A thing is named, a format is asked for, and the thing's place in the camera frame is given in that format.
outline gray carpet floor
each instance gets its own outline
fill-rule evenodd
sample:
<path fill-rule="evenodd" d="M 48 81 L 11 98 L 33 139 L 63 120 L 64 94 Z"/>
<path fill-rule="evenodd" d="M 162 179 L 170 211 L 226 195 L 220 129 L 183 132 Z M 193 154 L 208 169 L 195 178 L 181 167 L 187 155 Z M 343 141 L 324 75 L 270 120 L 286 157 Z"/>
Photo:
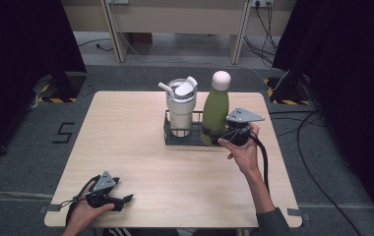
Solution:
<path fill-rule="evenodd" d="M 0 156 L 0 235 L 60 235 L 61 228 L 44 225 L 41 207 L 50 203 L 73 144 L 96 91 L 161 90 L 159 82 L 194 77 L 199 90 L 211 88 L 212 74 L 218 68 L 193 67 L 115 67 L 88 66 L 85 83 L 74 103 L 40 102 L 18 124 L 7 143 L 7 154 Z M 302 212 L 309 216 L 303 225 L 293 229 L 294 235 L 356 235 L 343 215 L 315 185 L 306 170 L 297 147 L 296 129 L 311 104 L 278 105 L 269 101 L 265 84 L 247 69 L 228 69 L 232 76 L 230 92 L 255 91 L 264 95 L 288 175 Z M 282 72 L 259 70 L 261 77 L 278 77 Z M 339 145 L 320 112 L 313 115 L 300 131 L 304 161 L 324 191 L 341 207 L 362 235 L 374 235 L 374 206 L 346 166 Z M 74 123 L 64 132 L 73 135 L 67 144 L 54 144 L 63 122 Z M 88 229 L 82 235 L 93 235 Z"/>

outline black curtain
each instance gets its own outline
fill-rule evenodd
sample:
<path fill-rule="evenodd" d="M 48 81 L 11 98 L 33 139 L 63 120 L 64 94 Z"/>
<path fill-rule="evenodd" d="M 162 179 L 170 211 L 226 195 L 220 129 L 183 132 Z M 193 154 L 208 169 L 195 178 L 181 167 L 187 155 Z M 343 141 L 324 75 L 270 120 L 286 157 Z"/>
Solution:
<path fill-rule="evenodd" d="M 322 31 L 313 36 L 317 26 Z M 307 37 L 310 43 L 301 43 Z M 339 146 L 374 203 L 374 2 L 297 0 L 274 67 L 310 76 Z"/>
<path fill-rule="evenodd" d="M 0 145 L 30 105 L 41 77 L 85 71 L 59 0 L 0 0 Z"/>

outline white tumbler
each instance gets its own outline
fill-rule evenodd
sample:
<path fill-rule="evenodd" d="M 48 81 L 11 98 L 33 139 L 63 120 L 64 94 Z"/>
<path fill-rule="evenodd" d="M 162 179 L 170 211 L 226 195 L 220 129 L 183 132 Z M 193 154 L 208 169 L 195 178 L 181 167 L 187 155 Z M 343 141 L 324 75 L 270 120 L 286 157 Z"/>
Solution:
<path fill-rule="evenodd" d="M 177 79 L 168 83 L 171 90 L 166 92 L 166 106 L 169 122 L 174 136 L 185 137 L 190 134 L 193 110 L 196 107 L 197 82 L 192 77 Z"/>

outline yellow black tape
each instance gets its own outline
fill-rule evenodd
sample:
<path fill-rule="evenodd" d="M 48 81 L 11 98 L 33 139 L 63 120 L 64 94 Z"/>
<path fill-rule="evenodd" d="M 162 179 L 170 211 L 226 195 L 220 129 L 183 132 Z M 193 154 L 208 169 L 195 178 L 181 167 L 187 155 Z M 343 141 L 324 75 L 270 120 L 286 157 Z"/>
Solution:
<path fill-rule="evenodd" d="M 304 99 L 303 97 L 301 99 L 279 99 L 278 96 L 276 95 L 276 91 L 273 90 L 276 86 L 278 80 L 272 80 L 270 79 L 264 79 L 264 82 L 267 85 L 267 93 L 268 97 L 270 98 L 270 102 L 275 103 L 275 104 L 285 104 L 285 105 L 309 105 L 309 101 L 307 99 Z"/>
<path fill-rule="evenodd" d="M 53 103 L 62 103 L 62 102 L 76 102 L 77 98 L 58 98 L 58 97 L 41 97 L 39 101 L 43 102 L 53 102 Z"/>

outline wooden table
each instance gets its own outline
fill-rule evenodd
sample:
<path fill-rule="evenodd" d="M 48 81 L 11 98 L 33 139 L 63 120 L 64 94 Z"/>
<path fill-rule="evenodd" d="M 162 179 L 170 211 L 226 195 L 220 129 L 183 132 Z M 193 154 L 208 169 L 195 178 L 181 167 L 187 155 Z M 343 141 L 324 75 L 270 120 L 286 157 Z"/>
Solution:
<path fill-rule="evenodd" d="M 207 93 L 199 92 L 195 110 Z M 242 107 L 266 117 L 258 122 L 267 149 L 271 194 L 290 227 L 301 217 L 267 106 L 256 92 L 229 94 L 230 111 Z M 163 139 L 163 91 L 100 91 L 93 99 L 71 152 L 53 204 L 70 200 L 104 170 L 119 183 L 111 197 L 134 194 L 120 212 L 108 212 L 93 227 L 248 228 L 258 226 L 252 197 L 234 160 L 223 147 L 166 146 Z M 68 207 L 50 211 L 45 224 L 65 225 Z"/>

